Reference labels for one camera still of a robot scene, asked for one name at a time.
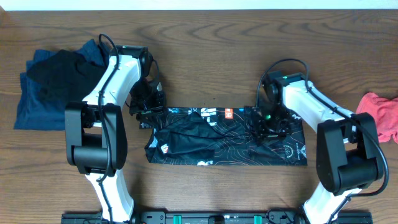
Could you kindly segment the red t-shirt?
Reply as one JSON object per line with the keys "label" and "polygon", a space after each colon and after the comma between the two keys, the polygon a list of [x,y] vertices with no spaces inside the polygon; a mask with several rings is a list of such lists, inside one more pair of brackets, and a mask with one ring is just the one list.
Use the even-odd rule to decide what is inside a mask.
{"label": "red t-shirt", "polygon": [[359,102],[356,114],[360,113],[368,113],[374,118],[379,142],[393,139],[397,143],[397,98],[382,98],[369,92]]}

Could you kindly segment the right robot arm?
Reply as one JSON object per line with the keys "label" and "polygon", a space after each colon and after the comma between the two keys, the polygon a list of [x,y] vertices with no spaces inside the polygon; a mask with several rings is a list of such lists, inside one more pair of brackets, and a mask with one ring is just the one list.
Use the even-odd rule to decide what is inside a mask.
{"label": "right robot arm", "polygon": [[268,101],[258,101],[251,132],[258,144],[287,139],[294,115],[317,135],[316,170],[319,184],[291,217],[294,223],[372,223],[369,212],[344,212],[343,207],[373,182],[387,183],[388,165],[370,114],[354,114],[320,93],[308,75],[265,73],[259,87]]}

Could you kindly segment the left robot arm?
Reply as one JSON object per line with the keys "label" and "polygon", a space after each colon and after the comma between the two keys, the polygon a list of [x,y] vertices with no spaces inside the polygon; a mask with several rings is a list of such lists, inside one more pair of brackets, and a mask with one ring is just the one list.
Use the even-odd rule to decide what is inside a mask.
{"label": "left robot arm", "polygon": [[165,93],[158,77],[147,76],[155,62],[147,47],[119,45],[91,93],[65,108],[67,161],[92,184],[99,213],[62,215],[62,223],[135,223],[134,199],[123,174],[127,137],[122,110],[149,122],[164,113]]}

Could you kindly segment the black orange patterned jersey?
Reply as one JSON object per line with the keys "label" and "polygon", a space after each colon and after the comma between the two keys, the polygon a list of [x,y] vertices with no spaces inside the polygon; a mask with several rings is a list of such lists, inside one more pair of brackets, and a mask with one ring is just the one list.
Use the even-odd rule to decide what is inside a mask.
{"label": "black orange patterned jersey", "polygon": [[152,129],[145,146],[150,163],[193,166],[305,166],[307,155],[302,120],[287,122],[283,139],[254,138],[252,108],[167,108],[141,121]]}

